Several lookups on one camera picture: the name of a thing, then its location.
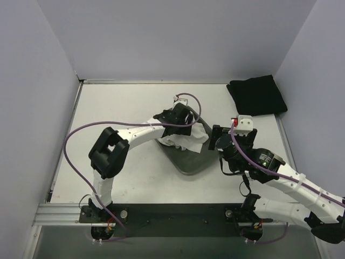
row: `white wall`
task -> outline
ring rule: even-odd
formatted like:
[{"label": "white wall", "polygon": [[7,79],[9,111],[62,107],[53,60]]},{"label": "white wall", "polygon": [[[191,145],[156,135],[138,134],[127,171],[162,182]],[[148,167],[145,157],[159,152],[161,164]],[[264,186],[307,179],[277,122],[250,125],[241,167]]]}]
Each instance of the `white wall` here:
[{"label": "white wall", "polygon": [[34,0],[0,8],[0,258],[21,258],[78,80]]},{"label": "white wall", "polygon": [[[297,169],[345,196],[345,1],[318,0],[275,75]],[[332,248],[344,258],[345,243]]]},{"label": "white wall", "polygon": [[275,73],[315,0],[38,0],[82,79]]}]

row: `bolt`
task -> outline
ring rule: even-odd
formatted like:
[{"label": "bolt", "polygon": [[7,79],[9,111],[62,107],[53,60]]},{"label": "bolt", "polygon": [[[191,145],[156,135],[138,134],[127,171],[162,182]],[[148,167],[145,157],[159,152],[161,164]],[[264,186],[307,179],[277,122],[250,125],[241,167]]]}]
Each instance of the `bolt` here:
[{"label": "bolt", "polygon": [[127,215],[128,215],[128,212],[125,211],[125,210],[121,211],[121,213],[120,213],[120,217],[121,217],[122,219],[127,218]]},{"label": "bolt", "polygon": [[226,216],[226,217],[232,217],[232,211],[228,209],[228,210],[225,212],[225,216]]}]

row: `white cloth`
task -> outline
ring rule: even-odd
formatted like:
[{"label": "white cloth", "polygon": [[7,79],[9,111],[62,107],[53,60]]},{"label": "white cloth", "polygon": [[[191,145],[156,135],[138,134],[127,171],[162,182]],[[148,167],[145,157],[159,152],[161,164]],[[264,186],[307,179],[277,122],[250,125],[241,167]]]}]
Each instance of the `white cloth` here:
[{"label": "white cloth", "polygon": [[158,139],[160,143],[166,146],[175,146],[181,148],[181,150],[191,150],[196,153],[201,152],[203,144],[209,139],[204,126],[201,123],[195,123],[192,125],[192,131],[190,136],[185,135],[170,135],[164,138]]}]

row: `white table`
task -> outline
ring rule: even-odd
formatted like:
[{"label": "white table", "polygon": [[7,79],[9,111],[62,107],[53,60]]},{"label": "white table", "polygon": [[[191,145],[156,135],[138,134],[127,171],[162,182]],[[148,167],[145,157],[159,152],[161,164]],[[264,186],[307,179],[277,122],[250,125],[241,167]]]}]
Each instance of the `white table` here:
[{"label": "white table", "polygon": [[[236,116],[235,104],[225,85],[201,84],[85,84],[82,88],[71,130],[95,121],[144,122],[163,109],[170,108],[174,94],[189,92],[202,104],[202,118],[213,124],[230,126]],[[196,102],[188,97],[197,111]],[[270,149],[287,161],[274,115],[254,117],[258,134],[254,147]],[[88,152],[108,125],[87,128],[71,137],[67,152],[72,162],[91,182],[92,168]],[[111,125],[114,129],[121,126]],[[57,170],[51,203],[78,203],[91,190],[63,158]],[[155,141],[132,149],[123,170],[115,177],[112,198],[116,203],[231,203],[242,202],[239,176],[225,176],[216,161],[194,176],[181,174]],[[291,202],[287,195],[258,182],[253,193],[269,199]]]}]

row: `black cloth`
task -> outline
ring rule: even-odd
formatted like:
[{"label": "black cloth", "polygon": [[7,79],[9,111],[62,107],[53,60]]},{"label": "black cloth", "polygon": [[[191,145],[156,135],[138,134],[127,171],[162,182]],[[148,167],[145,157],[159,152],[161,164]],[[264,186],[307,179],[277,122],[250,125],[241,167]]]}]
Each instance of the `black cloth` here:
[{"label": "black cloth", "polygon": [[257,116],[287,111],[272,75],[234,80],[226,88],[235,101],[238,114]]}]

